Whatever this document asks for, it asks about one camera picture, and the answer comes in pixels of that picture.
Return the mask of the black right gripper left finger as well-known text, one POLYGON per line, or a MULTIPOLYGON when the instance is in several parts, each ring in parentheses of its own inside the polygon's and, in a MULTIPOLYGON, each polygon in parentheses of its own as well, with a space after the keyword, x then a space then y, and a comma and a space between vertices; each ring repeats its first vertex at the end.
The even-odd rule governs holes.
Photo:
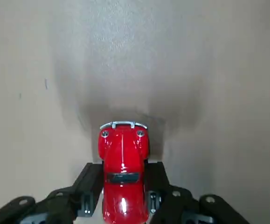
POLYGON ((0 224, 72 224, 91 217, 103 189, 103 166, 87 163, 71 186, 56 189, 41 201, 17 197, 0 208, 0 224))

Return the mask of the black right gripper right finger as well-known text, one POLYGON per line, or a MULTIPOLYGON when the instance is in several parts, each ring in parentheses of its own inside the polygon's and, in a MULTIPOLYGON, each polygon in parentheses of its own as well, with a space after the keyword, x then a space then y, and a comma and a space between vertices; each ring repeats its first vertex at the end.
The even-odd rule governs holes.
POLYGON ((145 163, 144 184, 151 224, 248 224, 222 197, 195 199, 186 188, 170 184, 164 164, 145 163))

